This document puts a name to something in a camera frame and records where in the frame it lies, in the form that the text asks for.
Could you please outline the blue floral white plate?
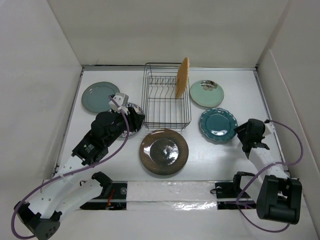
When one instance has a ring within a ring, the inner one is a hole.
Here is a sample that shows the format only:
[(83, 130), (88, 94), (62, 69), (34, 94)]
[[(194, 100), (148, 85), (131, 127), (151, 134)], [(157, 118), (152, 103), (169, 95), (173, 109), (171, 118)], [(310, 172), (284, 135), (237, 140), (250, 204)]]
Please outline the blue floral white plate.
[[(143, 113), (142, 109), (134, 103), (128, 102), (126, 107), (128, 109), (135, 109), (138, 114), (145, 115)], [(129, 136), (132, 136), (138, 132), (138, 131), (137, 132), (130, 132), (130, 129), (128, 131), (125, 120), (124, 120), (121, 113), (114, 112), (111, 109), (108, 111), (108, 113), (110, 113), (110, 115), (109, 115), (110, 125), (106, 128), (107, 134), (110, 134), (110, 135), (118, 134), (119, 137), (124, 138), (127, 136), (127, 134)]]

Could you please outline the dark teal scalloped plate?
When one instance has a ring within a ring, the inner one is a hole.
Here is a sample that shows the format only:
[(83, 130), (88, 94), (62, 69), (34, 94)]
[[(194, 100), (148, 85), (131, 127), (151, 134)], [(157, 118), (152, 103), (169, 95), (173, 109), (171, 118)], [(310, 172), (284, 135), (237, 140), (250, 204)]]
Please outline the dark teal scalloped plate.
[(215, 142), (228, 142), (236, 135), (238, 121), (234, 115), (224, 108), (210, 108), (199, 118), (202, 133)]

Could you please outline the grey-blue round plate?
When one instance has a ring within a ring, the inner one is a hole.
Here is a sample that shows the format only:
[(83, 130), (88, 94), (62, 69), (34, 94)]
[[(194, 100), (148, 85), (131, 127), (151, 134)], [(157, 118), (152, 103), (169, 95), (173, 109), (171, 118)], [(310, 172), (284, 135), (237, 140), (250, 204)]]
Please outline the grey-blue round plate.
[(81, 103), (91, 113), (107, 112), (111, 109), (109, 96), (119, 92), (119, 88), (111, 82), (96, 82), (83, 92)]

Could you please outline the brown speckled round plate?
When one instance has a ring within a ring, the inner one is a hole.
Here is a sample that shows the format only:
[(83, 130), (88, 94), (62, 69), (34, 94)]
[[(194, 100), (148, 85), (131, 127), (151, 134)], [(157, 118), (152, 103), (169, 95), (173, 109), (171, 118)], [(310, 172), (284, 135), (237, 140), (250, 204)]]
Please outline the brown speckled round plate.
[(139, 147), (143, 166), (153, 174), (169, 176), (178, 173), (189, 157), (187, 141), (171, 129), (158, 129), (149, 133)]

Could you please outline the square bamboo plate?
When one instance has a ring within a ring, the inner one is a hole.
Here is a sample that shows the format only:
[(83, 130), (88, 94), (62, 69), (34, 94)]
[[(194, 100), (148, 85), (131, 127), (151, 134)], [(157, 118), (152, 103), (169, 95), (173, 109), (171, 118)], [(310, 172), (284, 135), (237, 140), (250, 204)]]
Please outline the square bamboo plate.
[(176, 91), (175, 98), (180, 98), (185, 92), (189, 82), (190, 59), (185, 57), (180, 64), (176, 75)]

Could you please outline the mint green flower plate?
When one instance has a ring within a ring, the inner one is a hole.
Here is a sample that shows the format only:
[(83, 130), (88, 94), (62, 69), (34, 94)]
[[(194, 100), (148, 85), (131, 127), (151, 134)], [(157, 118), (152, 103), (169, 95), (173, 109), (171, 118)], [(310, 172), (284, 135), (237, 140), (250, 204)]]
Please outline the mint green flower plate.
[(190, 88), (190, 96), (202, 107), (213, 108), (224, 100), (223, 88), (213, 80), (199, 80)]

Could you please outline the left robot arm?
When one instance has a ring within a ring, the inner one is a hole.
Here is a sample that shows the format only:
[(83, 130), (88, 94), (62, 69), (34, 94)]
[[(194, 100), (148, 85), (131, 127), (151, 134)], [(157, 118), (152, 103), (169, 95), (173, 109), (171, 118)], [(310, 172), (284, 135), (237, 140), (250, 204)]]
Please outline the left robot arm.
[(24, 239), (15, 229), (15, 219), (19, 218), (32, 233), (31, 238), (48, 240), (59, 229), (61, 217), (68, 212), (95, 197), (107, 198), (113, 181), (101, 171), (91, 173), (90, 170), (113, 158), (125, 145), (121, 144), (112, 154), (108, 154), (109, 147), (123, 132), (139, 130), (144, 119), (145, 115), (137, 113), (133, 107), (99, 113), (65, 165), (52, 179), (37, 186), (15, 205), (12, 233)]

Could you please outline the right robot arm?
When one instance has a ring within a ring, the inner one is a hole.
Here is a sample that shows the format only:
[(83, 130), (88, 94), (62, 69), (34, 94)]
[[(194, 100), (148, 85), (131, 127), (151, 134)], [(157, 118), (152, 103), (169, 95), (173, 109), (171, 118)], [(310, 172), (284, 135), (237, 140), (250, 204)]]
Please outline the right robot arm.
[(274, 132), (274, 123), (250, 118), (235, 128), (242, 151), (258, 172), (237, 172), (231, 191), (238, 199), (248, 194), (261, 220), (296, 225), (300, 220), (302, 183), (282, 170), (284, 162), (275, 161), (268, 145), (262, 142), (266, 135)]

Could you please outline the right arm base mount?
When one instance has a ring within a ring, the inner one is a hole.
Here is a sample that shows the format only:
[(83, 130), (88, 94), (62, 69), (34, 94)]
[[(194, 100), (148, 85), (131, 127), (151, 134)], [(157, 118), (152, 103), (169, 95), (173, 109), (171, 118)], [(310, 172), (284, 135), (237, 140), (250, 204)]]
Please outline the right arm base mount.
[(215, 195), (217, 201), (218, 210), (251, 210), (256, 209), (256, 202), (252, 200), (249, 192), (257, 197), (260, 192), (262, 184), (260, 182), (254, 182), (240, 197), (238, 203), (236, 203), (237, 197), (241, 192), (240, 188), (236, 188), (231, 181), (218, 181), (214, 184), (214, 188), (210, 190), (210, 193)]

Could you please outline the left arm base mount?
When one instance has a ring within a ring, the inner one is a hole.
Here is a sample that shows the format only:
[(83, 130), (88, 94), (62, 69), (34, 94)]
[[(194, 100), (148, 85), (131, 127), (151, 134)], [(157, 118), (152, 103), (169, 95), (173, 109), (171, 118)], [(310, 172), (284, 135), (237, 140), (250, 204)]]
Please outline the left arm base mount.
[(91, 199), (82, 206), (81, 210), (107, 210), (118, 211), (127, 209), (127, 193), (128, 183), (125, 181), (116, 181), (112, 184), (111, 190), (107, 195), (101, 194), (100, 196)]

